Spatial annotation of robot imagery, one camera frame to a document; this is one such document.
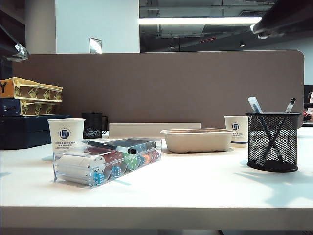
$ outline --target box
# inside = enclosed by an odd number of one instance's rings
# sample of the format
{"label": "box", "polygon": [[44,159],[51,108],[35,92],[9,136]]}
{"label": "box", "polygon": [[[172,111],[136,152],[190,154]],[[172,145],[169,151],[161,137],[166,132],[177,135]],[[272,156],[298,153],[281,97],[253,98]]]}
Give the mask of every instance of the box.
{"label": "box", "polygon": [[62,102],[62,87],[12,77],[0,80],[0,98]]}
{"label": "box", "polygon": [[23,149],[51,143],[48,119],[71,115],[0,117],[0,149]]}
{"label": "box", "polygon": [[105,145],[102,145],[104,148],[97,144],[91,146],[96,143],[93,141],[86,143],[54,153],[55,181],[98,186],[161,159],[161,139],[128,138],[104,143],[111,149],[106,149]]}
{"label": "box", "polygon": [[35,102],[23,99],[0,99],[0,116],[50,115],[60,111],[59,102]]}

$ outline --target white desk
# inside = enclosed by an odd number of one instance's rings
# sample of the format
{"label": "white desk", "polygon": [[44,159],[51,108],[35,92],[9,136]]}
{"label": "white desk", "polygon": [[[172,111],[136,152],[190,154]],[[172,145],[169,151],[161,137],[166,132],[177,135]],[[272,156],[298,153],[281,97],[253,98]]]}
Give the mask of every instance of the white desk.
{"label": "white desk", "polygon": [[313,230],[313,128],[298,132],[298,167],[247,167],[247,149],[172,154],[94,189],[53,182],[45,145],[1,152],[1,226]]}

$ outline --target white paper cup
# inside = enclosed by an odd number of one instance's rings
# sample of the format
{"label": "white paper cup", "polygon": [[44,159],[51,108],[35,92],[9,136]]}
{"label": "white paper cup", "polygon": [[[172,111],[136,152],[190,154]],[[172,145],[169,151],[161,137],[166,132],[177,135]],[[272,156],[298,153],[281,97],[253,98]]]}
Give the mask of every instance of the white paper cup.
{"label": "white paper cup", "polygon": [[62,152],[80,146],[83,139],[84,121],[82,118],[49,119],[53,152]]}
{"label": "white paper cup", "polygon": [[224,116],[227,130],[234,130],[230,146],[236,148],[248,147],[248,117]]}

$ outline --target black mesh pen holder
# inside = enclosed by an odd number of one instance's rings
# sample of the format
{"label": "black mesh pen holder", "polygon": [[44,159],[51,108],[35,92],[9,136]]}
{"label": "black mesh pen holder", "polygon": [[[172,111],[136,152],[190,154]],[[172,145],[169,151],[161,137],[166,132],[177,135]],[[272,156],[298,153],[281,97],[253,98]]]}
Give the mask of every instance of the black mesh pen holder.
{"label": "black mesh pen holder", "polygon": [[301,113],[246,113],[248,163],[271,172],[297,171],[297,124]]}

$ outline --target white wall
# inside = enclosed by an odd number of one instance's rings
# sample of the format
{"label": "white wall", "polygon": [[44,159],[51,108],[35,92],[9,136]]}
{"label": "white wall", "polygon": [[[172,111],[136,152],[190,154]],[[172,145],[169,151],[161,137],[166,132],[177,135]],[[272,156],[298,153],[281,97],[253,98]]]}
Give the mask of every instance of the white wall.
{"label": "white wall", "polygon": [[138,0],[55,0],[57,53],[89,53],[89,38],[102,52],[139,52]]}
{"label": "white wall", "polygon": [[304,85],[313,85],[313,38],[292,40],[266,46],[247,48],[248,50],[299,50],[304,54]]}
{"label": "white wall", "polygon": [[26,0],[26,48],[31,54],[55,54],[54,0]]}

